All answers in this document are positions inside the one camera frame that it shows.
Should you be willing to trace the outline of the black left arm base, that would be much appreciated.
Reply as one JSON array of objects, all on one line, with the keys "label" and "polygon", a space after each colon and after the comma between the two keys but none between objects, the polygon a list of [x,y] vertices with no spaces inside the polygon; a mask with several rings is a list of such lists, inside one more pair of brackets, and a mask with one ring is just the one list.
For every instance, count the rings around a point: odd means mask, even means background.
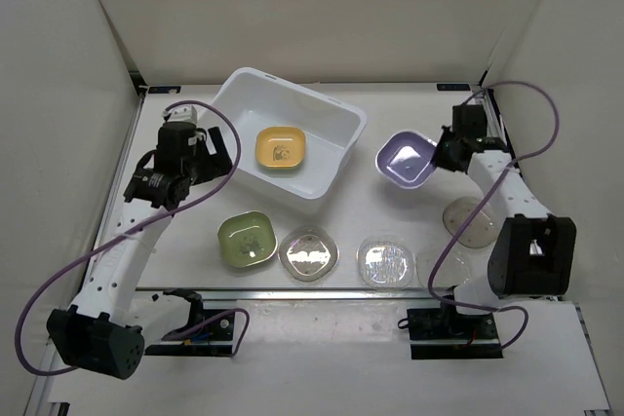
[{"label": "black left arm base", "polygon": [[[224,312],[224,309],[207,308],[202,295],[190,289],[168,289],[164,295],[184,299],[190,304],[186,325],[175,329],[173,334],[186,332],[194,325]],[[186,334],[182,340],[168,339],[153,344],[146,348],[145,354],[152,357],[229,358],[234,349],[235,324],[236,314],[232,313],[206,323],[202,328]]]}]

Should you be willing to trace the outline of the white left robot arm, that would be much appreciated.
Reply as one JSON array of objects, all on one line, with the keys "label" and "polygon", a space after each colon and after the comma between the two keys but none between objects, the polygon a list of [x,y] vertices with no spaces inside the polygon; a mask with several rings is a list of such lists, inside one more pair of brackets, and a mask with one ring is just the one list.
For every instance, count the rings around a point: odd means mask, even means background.
[{"label": "white left robot arm", "polygon": [[199,335],[205,326],[198,293],[167,289],[138,300],[138,280],[172,211],[194,185],[232,170],[220,129],[166,123],[155,149],[147,152],[123,194],[118,244],[103,251],[78,295],[55,309],[47,330],[63,362],[117,379],[131,377],[146,348],[168,335]]}]

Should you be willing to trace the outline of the green panda plate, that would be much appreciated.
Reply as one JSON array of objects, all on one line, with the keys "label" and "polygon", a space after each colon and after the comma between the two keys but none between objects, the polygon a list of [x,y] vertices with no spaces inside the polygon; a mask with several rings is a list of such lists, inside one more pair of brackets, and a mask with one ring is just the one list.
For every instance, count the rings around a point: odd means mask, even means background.
[{"label": "green panda plate", "polygon": [[248,268],[268,261],[278,241],[269,217],[260,211],[232,216],[217,231],[223,261],[233,268]]}]

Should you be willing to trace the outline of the yellow panda plate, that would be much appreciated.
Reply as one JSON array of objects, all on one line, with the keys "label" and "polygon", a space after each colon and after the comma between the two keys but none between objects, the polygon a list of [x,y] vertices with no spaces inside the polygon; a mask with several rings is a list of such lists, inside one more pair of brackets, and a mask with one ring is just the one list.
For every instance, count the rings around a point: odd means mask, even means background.
[{"label": "yellow panda plate", "polygon": [[261,130],[255,141],[256,165],[269,172],[297,171],[306,156],[305,133],[293,126],[273,126]]}]

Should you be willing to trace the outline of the purple panda plate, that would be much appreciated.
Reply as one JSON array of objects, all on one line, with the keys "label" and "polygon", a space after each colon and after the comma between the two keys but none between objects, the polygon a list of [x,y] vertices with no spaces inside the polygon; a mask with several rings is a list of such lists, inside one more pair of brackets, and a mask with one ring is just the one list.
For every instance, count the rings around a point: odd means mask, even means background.
[{"label": "purple panda plate", "polygon": [[431,160],[436,146],[434,140],[420,132],[396,132],[377,152],[376,169],[402,189],[417,189],[435,170]]}]

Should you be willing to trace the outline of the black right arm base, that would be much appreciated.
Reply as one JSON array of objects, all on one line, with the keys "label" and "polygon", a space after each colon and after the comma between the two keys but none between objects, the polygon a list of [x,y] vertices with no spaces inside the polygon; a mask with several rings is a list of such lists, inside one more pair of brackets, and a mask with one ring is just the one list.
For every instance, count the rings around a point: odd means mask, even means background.
[{"label": "black right arm base", "polygon": [[442,306],[407,309],[397,326],[409,334],[412,360],[503,358],[492,314],[460,315]]}]

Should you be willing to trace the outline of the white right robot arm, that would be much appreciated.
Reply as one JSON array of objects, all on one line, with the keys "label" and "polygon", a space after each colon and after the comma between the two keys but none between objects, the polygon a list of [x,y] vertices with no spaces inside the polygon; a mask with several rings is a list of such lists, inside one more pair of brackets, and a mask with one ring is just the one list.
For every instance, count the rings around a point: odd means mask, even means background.
[{"label": "white right robot arm", "polygon": [[437,169],[466,173],[483,192],[476,210],[493,209],[500,226],[487,272],[456,286],[440,300],[439,329],[458,338],[473,315],[502,311],[513,298],[560,296],[567,292],[576,226],[542,205],[516,172],[507,145],[488,135],[488,118],[478,104],[452,108],[452,124],[443,127],[431,163]]}]

